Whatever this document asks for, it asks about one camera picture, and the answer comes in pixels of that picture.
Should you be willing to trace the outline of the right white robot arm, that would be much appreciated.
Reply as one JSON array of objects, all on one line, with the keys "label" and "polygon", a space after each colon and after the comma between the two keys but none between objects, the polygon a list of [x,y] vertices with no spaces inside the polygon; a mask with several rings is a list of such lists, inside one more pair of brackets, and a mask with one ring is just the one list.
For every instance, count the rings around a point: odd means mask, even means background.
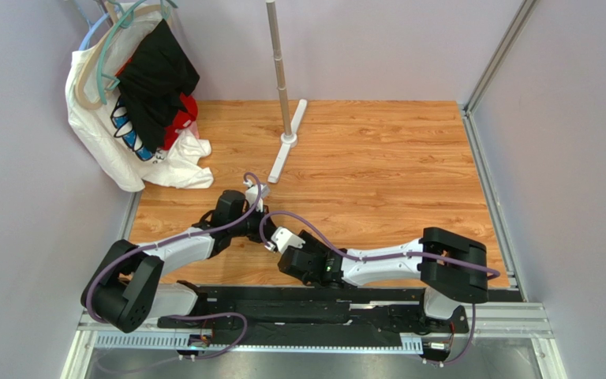
[{"label": "right white robot arm", "polygon": [[279,271],[317,288],[353,288],[386,280],[420,280],[427,285],[421,313],[445,321],[462,304],[488,301],[488,281],[499,274],[487,266],[483,243],[438,227],[421,238],[374,250],[334,251],[307,231],[279,227],[267,246],[281,254]]}]

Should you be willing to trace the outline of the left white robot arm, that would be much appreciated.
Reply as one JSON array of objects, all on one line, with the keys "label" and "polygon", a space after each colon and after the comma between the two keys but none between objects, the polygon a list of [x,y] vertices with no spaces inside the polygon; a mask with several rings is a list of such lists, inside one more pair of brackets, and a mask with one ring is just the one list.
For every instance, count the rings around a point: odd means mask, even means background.
[{"label": "left white robot arm", "polygon": [[114,242],[84,289],[80,303],[95,321],[124,333],[148,319],[188,316],[199,298],[191,284],[162,284],[168,273],[226,250],[233,239],[260,242],[259,223],[267,213],[266,185],[244,193],[226,190],[216,206],[180,234],[136,245]]}]

